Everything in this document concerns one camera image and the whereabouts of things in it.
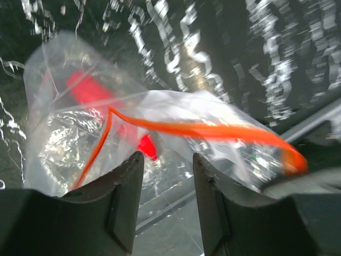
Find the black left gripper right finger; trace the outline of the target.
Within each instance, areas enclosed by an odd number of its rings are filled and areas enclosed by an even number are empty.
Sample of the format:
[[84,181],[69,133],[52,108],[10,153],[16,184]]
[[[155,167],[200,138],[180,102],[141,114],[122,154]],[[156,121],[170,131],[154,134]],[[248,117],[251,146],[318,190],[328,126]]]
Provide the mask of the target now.
[[340,255],[340,195],[273,199],[193,156],[205,255]]

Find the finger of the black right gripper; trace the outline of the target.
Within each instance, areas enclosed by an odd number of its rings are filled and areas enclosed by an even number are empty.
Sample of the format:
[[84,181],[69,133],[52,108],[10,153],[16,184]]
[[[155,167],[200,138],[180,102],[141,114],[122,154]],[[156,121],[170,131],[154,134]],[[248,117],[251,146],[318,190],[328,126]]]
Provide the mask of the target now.
[[287,130],[281,137],[288,143],[308,138],[316,144],[340,142],[340,101],[334,101]]

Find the fake red chili pepper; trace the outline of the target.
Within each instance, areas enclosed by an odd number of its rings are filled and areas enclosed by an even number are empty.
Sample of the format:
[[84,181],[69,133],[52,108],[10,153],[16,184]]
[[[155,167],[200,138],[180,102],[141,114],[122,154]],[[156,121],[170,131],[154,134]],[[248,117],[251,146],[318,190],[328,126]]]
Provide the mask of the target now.
[[[109,89],[106,89],[101,83],[91,75],[86,75],[84,71],[74,72],[66,82],[67,89],[71,88],[69,93],[76,103],[86,105],[85,109],[99,118],[101,123],[105,123],[109,113],[109,106],[115,109],[123,107],[121,101],[116,101],[118,97]],[[107,100],[105,103],[96,103],[96,101]],[[113,117],[112,128],[117,131],[118,136],[123,138],[127,135],[128,142],[137,140],[136,127],[127,127],[118,117]],[[149,134],[144,134],[137,144],[137,149],[143,152],[153,161],[158,159],[157,146]]]

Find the clear zip top bag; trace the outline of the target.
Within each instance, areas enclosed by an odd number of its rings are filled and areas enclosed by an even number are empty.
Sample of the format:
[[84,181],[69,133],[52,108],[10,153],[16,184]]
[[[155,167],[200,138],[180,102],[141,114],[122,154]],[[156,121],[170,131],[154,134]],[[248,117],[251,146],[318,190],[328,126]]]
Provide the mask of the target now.
[[193,156],[240,188],[304,173],[305,158],[277,134],[211,93],[152,90],[62,31],[27,60],[24,187],[62,197],[107,181],[142,153],[130,230],[134,255],[203,255]]

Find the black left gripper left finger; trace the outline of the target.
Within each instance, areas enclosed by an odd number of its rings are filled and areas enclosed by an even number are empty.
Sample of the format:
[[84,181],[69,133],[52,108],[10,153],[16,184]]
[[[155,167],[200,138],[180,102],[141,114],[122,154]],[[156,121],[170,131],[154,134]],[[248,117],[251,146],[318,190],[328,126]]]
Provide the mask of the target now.
[[136,152],[62,197],[1,191],[1,255],[131,255],[144,172]]

